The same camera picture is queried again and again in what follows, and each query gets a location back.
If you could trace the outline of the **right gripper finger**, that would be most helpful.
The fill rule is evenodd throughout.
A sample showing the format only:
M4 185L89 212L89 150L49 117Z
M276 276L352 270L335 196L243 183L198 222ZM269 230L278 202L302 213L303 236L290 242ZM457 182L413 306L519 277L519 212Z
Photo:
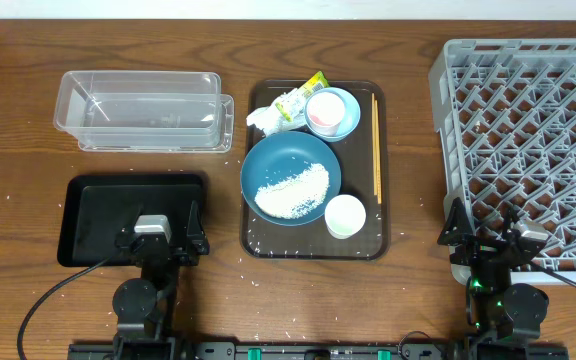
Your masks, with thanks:
M513 206L507 208L503 220L502 238L504 240L517 240L520 237L515 225L519 221L516 210Z
M455 198L439 238L470 239L473 236L474 230L470 224L466 207L461 198Z

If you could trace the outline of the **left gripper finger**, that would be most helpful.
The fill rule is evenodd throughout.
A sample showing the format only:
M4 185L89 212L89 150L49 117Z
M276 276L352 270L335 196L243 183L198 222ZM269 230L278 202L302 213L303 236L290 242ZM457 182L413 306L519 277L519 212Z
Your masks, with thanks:
M143 206L138 204L127 209L121 223L120 235L129 235L134 233L134 226L143 213Z
M206 235L201 222L201 211L196 201L193 201L189 208L186 238L192 244L203 244L206 241Z

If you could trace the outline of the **pile of white rice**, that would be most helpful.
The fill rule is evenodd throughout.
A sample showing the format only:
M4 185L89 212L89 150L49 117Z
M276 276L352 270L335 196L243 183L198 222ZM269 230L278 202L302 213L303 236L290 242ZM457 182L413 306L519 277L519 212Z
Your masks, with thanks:
M262 186L255 204L267 215L280 219L298 219L322 205L330 185L330 175L320 163L274 185Z

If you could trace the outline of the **dark blue plate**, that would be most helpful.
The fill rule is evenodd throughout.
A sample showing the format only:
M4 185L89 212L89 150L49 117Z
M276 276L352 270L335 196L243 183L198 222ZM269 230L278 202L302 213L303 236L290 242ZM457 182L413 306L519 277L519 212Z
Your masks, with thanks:
M330 185L322 205L298 219L270 217L254 201L262 186L274 185L297 175L313 163L322 164L330 175ZM341 170L337 157L319 138L300 131L287 131L266 137L247 154L241 170L241 189L248 206L263 219L282 226L310 223L324 212L327 203L337 196L341 187Z

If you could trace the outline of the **white green cup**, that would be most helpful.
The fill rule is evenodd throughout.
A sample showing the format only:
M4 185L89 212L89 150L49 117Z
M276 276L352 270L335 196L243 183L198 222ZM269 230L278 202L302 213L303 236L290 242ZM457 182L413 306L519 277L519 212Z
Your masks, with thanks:
M336 239L347 239L359 232L365 224L366 216L362 202L347 194L332 198L324 212L326 227Z

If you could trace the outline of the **brown serving tray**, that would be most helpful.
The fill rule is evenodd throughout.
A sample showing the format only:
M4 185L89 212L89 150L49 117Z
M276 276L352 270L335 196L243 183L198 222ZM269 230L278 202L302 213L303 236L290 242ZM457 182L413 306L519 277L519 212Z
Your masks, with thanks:
M384 255L390 243L388 220L388 169L385 96L370 81L333 81L333 87L348 91L358 100L361 118L346 138L329 148L340 165L341 194L357 197L364 205L367 220L360 231L336 239L326 228L323 217L311 222L283 226L264 219L252 206L242 204L240 243L251 256L264 259L375 260ZM375 196L373 170L372 108L378 106L381 196Z

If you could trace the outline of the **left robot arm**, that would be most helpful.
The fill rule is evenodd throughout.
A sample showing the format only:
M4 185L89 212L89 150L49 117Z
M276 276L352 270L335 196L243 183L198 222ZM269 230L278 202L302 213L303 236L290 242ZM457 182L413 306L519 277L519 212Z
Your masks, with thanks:
M182 232L174 239L171 218L146 215L141 208L118 233L114 244L141 276L122 283L113 295L117 335L125 343L156 343L165 339L173 315L179 269L196 266L210 246L197 201L190 202Z

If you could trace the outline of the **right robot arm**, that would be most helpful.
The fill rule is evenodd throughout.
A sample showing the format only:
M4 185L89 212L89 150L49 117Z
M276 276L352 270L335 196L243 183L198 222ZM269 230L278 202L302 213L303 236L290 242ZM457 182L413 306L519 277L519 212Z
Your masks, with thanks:
M467 319L477 328L479 343L525 344L540 336L549 304L545 292L515 283L511 270L527 265L546 245L543 225L521 220L510 208L500 238L475 234L466 207L453 200L437 243L449 246L453 265L470 271L466 282Z

